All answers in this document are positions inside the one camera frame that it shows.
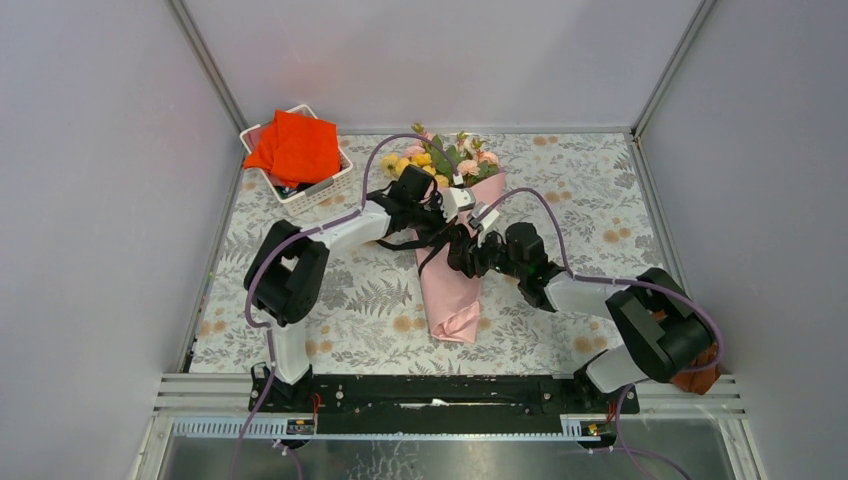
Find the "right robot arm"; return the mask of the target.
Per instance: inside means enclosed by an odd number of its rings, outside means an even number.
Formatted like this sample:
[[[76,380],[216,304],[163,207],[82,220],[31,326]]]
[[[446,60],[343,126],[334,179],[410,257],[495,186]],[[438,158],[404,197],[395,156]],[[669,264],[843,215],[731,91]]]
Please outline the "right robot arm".
[[[523,299],[547,312],[575,312],[611,320],[622,343],[595,355],[573,374],[573,396],[597,412],[622,387],[645,379],[668,383],[716,341],[703,316],[662,269],[634,280],[570,275],[550,260],[542,237],[528,222],[504,234],[470,234],[453,227],[447,263],[468,278],[496,272],[517,280]]]

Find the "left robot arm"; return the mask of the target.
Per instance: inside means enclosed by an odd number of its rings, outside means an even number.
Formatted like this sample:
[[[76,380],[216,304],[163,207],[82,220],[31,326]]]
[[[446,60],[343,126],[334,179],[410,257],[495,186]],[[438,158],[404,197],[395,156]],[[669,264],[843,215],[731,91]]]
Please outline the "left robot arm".
[[[421,168],[412,167],[388,187],[368,193],[362,205],[322,223],[274,223],[243,282],[245,319],[265,332],[265,392],[288,411],[309,401],[312,366],[304,321],[318,300],[332,259],[406,229],[418,235],[411,248],[423,248],[456,224],[467,200],[456,189],[439,191]]]

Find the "yellow flower stem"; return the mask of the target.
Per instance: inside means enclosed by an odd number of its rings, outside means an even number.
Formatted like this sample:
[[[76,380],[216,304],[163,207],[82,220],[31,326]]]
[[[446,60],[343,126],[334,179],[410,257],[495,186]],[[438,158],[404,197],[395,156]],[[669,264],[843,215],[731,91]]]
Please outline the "yellow flower stem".
[[[393,179],[398,179],[408,166],[422,168],[426,173],[435,178],[439,187],[450,186],[450,179],[437,172],[435,164],[429,153],[416,153],[411,157],[401,157],[398,154],[389,154],[380,161],[381,169]]]

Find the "pink white rose stems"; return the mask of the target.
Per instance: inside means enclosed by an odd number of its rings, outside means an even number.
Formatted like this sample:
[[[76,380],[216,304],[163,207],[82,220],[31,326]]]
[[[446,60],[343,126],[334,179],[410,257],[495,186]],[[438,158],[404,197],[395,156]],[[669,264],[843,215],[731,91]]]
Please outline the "pink white rose stems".
[[[503,172],[498,156],[486,146],[487,141],[481,137],[460,131],[454,135],[434,134],[431,144],[423,148],[431,157],[427,168],[439,187],[456,185],[453,167],[463,185],[470,187]]]

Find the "pink flower stem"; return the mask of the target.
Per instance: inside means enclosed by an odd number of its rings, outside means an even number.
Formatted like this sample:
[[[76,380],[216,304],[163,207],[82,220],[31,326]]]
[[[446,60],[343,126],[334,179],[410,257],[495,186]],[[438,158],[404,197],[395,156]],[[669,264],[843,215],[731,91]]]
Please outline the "pink flower stem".
[[[411,126],[414,134],[426,138],[426,141],[421,139],[413,139],[411,144],[404,150],[403,157],[412,159],[416,155],[430,153],[429,140],[432,140],[434,134],[429,132],[421,123],[415,123]]]

